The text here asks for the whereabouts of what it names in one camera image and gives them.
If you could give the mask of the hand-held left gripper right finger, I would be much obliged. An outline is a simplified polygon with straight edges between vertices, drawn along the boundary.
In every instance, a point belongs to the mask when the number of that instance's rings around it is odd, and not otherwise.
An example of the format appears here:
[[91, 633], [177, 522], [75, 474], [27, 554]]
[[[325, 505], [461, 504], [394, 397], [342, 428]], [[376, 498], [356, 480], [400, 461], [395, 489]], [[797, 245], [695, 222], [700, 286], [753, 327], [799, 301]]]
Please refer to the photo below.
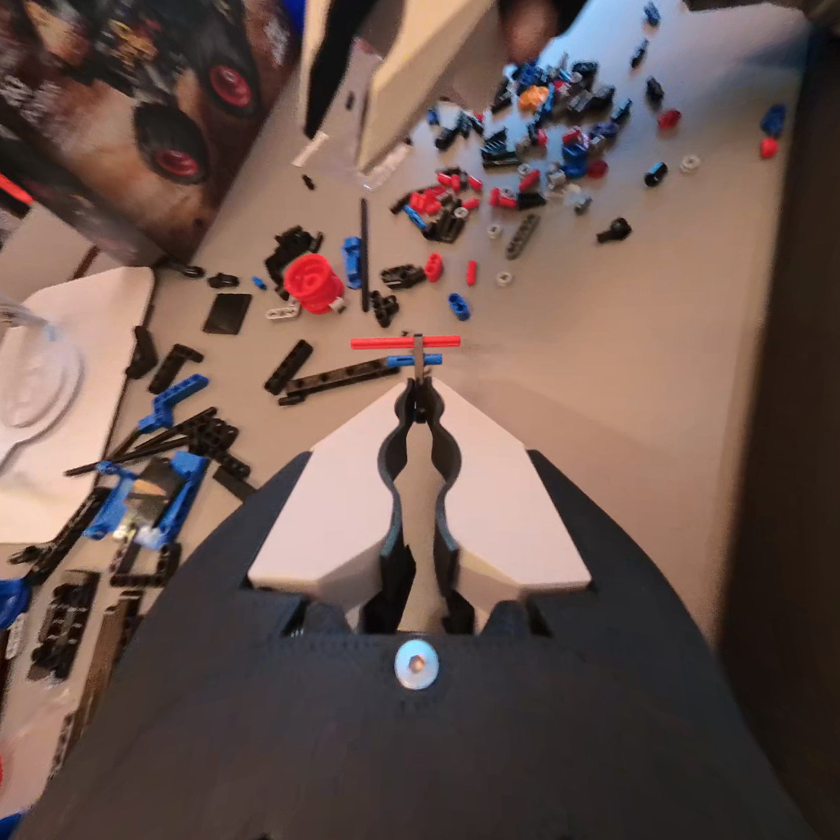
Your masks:
[[592, 574], [525, 444], [435, 379], [425, 417], [444, 482], [434, 505], [444, 630], [472, 634], [501, 603], [586, 589]]

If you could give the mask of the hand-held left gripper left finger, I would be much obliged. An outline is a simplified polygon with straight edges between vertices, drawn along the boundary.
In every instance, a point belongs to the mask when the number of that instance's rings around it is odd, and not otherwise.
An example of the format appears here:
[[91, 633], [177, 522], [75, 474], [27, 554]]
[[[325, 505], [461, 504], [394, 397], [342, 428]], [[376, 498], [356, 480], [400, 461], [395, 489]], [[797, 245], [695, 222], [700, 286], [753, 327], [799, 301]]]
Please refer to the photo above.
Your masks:
[[396, 488], [415, 404], [406, 380], [310, 449], [248, 569], [253, 588], [358, 609], [366, 634], [396, 631], [416, 573]]

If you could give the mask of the pile of small mixed bricks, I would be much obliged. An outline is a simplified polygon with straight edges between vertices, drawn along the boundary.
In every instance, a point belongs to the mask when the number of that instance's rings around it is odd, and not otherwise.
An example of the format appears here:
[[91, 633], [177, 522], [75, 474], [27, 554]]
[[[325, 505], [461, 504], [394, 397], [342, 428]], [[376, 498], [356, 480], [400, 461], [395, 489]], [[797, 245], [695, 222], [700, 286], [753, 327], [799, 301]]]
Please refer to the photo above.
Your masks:
[[675, 232], [657, 227], [656, 254], [717, 253], [712, 228], [741, 249], [771, 241], [778, 214], [776, 187], [756, 186], [746, 162], [746, 123], [770, 104], [771, 92], [798, 83], [803, 18], [798, 2], [562, 2], [560, 32], [535, 59], [502, 78], [483, 122], [485, 176], [528, 182], [521, 211], [536, 213], [538, 162], [552, 189], [607, 176], [605, 155], [639, 135], [645, 156], [666, 146], [688, 153], [681, 178], [706, 185], [687, 209], [668, 205]]

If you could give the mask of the small beam and pins assembly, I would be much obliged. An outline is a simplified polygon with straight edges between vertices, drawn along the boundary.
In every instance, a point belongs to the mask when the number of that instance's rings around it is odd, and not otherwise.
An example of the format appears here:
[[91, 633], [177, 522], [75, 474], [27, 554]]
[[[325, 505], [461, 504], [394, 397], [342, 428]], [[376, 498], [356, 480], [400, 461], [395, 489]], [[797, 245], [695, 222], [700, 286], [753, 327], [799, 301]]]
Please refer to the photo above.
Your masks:
[[386, 337], [352, 338], [350, 349], [354, 352], [380, 351], [373, 360], [352, 365], [345, 378], [353, 382], [371, 382], [399, 371], [410, 371], [418, 393], [425, 396], [434, 389], [431, 370], [443, 363], [442, 352], [461, 346], [462, 338], [457, 333], [407, 335]]

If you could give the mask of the grey desk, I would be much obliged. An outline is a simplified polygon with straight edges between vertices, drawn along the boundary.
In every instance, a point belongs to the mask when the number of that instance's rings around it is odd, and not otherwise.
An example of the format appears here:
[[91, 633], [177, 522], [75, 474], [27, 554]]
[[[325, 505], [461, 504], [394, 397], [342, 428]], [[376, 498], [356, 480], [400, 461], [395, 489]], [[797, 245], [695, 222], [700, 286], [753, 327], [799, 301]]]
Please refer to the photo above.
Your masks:
[[[796, 94], [769, 94], [759, 122]], [[378, 328], [357, 297], [341, 316], [270, 326], [252, 306], [237, 338], [200, 339], [206, 403], [238, 427], [234, 453], [258, 491], [240, 502], [203, 479], [182, 562], [146, 605], [85, 731], [58, 770], [97, 645], [124, 607], [107, 582], [117, 548], [86, 538], [42, 587], [6, 708], [2, 817], [15, 838], [810, 838], [743, 723], [706, 640], [739, 442], [752, 390], [759, 293], [773, 237], [745, 249], [656, 254], [688, 153], [645, 156], [639, 135], [606, 156], [581, 217], [559, 198], [522, 256], [487, 226], [490, 182], [444, 275], [400, 292], [394, 336], [460, 333], [433, 378], [523, 442], [592, 582], [499, 604], [474, 633], [447, 633], [434, 568], [444, 484], [427, 425], [407, 434], [396, 478], [416, 573], [393, 633], [360, 611], [253, 588], [248, 570], [319, 441], [410, 373], [278, 407], [263, 381], [298, 339], [303, 369], [353, 362]], [[476, 284], [466, 285], [469, 260]], [[496, 276], [514, 281], [501, 288]], [[457, 320], [447, 297], [467, 300]], [[101, 574], [65, 681], [27, 680], [54, 588]]]

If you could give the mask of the long black beam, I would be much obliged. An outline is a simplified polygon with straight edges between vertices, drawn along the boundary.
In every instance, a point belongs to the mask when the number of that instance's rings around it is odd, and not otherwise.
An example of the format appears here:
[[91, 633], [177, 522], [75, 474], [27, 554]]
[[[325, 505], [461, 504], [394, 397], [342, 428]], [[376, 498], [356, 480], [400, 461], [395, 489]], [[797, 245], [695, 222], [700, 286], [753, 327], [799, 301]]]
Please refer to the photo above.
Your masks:
[[312, 374], [290, 381], [278, 398], [279, 406], [294, 406], [309, 396], [333, 391], [342, 387], [377, 381], [397, 375], [399, 368], [389, 366], [386, 358], [380, 358], [343, 368]]

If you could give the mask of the short black beam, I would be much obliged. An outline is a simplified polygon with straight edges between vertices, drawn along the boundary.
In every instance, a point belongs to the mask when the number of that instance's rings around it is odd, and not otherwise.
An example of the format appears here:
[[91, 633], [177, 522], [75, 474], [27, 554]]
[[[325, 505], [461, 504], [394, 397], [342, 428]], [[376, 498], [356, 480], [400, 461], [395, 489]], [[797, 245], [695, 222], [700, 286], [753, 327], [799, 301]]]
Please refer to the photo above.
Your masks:
[[294, 380], [312, 356], [313, 347], [304, 339], [297, 341], [264, 383], [264, 389], [278, 396]]

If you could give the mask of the blue angled beam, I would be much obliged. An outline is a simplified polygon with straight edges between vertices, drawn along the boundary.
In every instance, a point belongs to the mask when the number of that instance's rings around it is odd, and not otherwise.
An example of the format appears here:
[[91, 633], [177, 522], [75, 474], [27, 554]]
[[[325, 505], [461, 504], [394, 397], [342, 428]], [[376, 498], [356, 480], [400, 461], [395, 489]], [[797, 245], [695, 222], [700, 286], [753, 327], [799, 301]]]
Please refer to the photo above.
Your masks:
[[136, 426], [139, 434], [151, 434], [174, 424], [174, 408], [187, 398], [202, 391], [209, 385], [209, 379], [202, 374], [192, 374], [166, 388], [152, 402], [149, 415], [143, 417]]

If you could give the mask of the dark grey thin beam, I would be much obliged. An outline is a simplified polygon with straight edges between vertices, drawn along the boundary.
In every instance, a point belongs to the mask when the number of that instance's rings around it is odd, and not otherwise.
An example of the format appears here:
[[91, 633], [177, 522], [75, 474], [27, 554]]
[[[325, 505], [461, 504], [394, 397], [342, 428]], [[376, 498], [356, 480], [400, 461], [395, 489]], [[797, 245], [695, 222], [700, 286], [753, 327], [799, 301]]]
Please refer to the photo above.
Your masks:
[[529, 245], [534, 232], [540, 224], [541, 216], [529, 213], [510, 237], [505, 248], [505, 258], [509, 261], [518, 259]]

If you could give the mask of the red wheel hub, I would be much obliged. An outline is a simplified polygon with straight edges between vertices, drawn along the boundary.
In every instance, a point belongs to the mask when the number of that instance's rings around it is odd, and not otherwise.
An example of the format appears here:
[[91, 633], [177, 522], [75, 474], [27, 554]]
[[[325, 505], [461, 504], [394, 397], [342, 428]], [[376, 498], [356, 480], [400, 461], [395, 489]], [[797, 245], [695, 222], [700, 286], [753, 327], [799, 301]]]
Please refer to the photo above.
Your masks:
[[321, 254], [306, 254], [294, 260], [283, 274], [283, 285], [290, 297], [311, 314], [332, 312], [335, 298], [343, 298], [343, 282]]

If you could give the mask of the black flat panel tile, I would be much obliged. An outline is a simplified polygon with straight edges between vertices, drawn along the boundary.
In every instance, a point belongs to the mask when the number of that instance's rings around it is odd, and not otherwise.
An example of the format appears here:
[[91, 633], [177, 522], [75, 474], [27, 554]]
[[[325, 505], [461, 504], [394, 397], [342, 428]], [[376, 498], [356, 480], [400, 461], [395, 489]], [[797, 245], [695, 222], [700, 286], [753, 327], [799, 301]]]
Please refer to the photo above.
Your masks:
[[239, 335], [250, 304], [253, 300], [248, 293], [222, 292], [216, 294], [202, 326], [204, 334]]

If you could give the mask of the black bent connector beam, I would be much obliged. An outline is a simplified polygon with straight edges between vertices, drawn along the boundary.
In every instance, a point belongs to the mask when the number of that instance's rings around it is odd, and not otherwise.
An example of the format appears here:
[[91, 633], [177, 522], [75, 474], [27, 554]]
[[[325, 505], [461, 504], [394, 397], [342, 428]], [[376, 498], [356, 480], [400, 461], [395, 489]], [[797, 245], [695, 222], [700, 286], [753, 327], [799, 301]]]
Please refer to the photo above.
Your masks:
[[159, 363], [159, 355], [151, 331], [137, 325], [133, 328], [134, 347], [129, 365], [125, 369], [128, 380], [138, 381], [151, 373]]

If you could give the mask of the toy truck set box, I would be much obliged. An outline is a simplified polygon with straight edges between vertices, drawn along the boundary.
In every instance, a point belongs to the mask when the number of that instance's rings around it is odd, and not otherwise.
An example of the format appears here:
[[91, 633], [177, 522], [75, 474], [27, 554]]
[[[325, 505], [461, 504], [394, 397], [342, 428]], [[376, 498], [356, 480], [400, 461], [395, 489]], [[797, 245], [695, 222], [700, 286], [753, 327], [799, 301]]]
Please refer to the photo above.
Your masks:
[[129, 265], [186, 261], [294, 67], [280, 1], [2, 2], [2, 172]]

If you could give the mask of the black perforated panel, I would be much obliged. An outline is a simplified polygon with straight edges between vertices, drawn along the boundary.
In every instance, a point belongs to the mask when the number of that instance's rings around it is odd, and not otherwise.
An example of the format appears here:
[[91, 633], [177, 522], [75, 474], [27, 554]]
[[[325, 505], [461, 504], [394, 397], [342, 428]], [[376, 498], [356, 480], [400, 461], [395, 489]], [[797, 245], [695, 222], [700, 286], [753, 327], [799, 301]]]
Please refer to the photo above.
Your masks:
[[794, 119], [719, 652], [820, 838], [838, 838], [839, 51], [814, 34]]

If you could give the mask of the black rectangular frame brick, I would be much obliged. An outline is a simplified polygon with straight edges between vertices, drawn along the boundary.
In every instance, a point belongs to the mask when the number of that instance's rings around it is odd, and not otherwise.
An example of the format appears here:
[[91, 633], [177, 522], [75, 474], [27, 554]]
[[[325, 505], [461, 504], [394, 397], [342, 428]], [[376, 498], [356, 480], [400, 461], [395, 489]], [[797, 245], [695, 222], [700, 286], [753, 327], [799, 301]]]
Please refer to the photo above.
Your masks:
[[27, 680], [65, 681], [74, 667], [98, 593], [101, 574], [71, 570], [52, 591], [36, 645], [30, 655]]

